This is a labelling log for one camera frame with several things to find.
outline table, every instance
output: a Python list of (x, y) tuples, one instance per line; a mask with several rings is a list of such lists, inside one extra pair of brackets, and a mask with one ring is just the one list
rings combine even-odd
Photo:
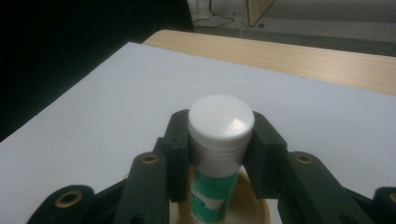
[[(129, 43), (1, 142), (0, 223), (25, 223), (62, 187), (88, 185), (98, 192), (119, 182), (136, 155), (153, 149), (173, 113), (211, 93), (245, 101), (272, 122), (290, 151), (316, 155), (343, 186), (372, 197), (380, 186), (396, 186), (392, 62), (171, 31), (145, 45)], [(264, 64), (272, 70), (258, 68)], [(341, 84), (368, 91), (309, 78), (339, 80), (330, 75), (341, 76), (342, 70), (349, 78)], [(365, 70), (381, 71), (387, 80), (371, 73), (360, 77), (357, 71)], [(270, 208), (273, 223), (279, 223), (275, 202)]]

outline white bottle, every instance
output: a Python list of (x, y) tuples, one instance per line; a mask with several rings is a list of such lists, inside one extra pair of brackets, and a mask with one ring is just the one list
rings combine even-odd
[(232, 96), (206, 96), (191, 107), (191, 214), (195, 223), (221, 223), (225, 218), (253, 126), (250, 107)]

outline cable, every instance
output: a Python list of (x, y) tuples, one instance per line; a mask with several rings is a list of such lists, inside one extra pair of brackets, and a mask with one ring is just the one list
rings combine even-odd
[(219, 27), (219, 26), (222, 26), (222, 25), (225, 25), (225, 24), (228, 24), (228, 23), (230, 23), (230, 22), (233, 22), (233, 21), (235, 21), (235, 19), (234, 19), (234, 18), (230, 18), (230, 17), (224, 17), (224, 16), (221, 16), (220, 14), (216, 14), (216, 13), (214, 13), (214, 14), (213, 14), (211, 17), (209, 17), (209, 18), (205, 18), (205, 19), (197, 19), (197, 20), (193, 21), (192, 23), (196, 23), (197, 21), (209, 21), (210, 19), (212, 19), (212, 18), (213, 18), (213, 17), (215, 17), (215, 16), (222, 17), (223, 19), (226, 19), (226, 20), (229, 20), (229, 21), (226, 21), (226, 22), (224, 22), (224, 23), (222, 23), (222, 24), (215, 25), (215, 26), (205, 26), (205, 25), (203, 25), (203, 26), (200, 26), (200, 25), (198, 25), (198, 26), (194, 26), (194, 27), (196, 27), (196, 28), (201, 28), (201, 27), (207, 27), (207, 28), (217, 28), (217, 27)]

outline white table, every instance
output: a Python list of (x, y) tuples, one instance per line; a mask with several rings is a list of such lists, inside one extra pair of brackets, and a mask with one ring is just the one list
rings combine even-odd
[(211, 93), (264, 114), (343, 186), (396, 186), (395, 96), (128, 44), (0, 144), (0, 223), (26, 222), (56, 189), (122, 180), (174, 112)]

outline bottle label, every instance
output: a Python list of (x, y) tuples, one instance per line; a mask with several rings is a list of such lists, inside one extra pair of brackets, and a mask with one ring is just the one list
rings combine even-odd
[(239, 172), (211, 177), (191, 167), (191, 212), (196, 223), (217, 224), (224, 219), (238, 176)]

